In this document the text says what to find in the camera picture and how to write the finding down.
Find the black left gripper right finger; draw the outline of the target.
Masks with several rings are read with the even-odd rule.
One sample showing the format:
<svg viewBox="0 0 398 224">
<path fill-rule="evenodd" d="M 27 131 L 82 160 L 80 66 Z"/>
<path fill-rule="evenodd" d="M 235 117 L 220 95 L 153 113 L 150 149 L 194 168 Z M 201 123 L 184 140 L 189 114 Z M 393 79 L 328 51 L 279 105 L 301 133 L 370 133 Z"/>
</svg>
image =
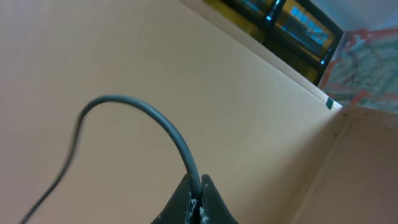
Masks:
<svg viewBox="0 0 398 224">
<path fill-rule="evenodd" d="M 202 175 L 201 184 L 200 224 L 238 224 L 229 212 L 211 177 L 207 174 Z"/>
</svg>

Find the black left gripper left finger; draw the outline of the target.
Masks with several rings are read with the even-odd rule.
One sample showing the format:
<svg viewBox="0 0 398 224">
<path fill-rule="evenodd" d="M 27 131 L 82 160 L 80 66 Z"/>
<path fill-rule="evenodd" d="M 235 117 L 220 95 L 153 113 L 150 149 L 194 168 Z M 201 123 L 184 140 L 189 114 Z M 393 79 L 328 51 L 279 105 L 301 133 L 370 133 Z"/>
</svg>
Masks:
<svg viewBox="0 0 398 224">
<path fill-rule="evenodd" d="M 194 206 L 190 181 L 188 174 L 185 174 L 164 209 L 151 224 L 191 224 Z"/>
</svg>

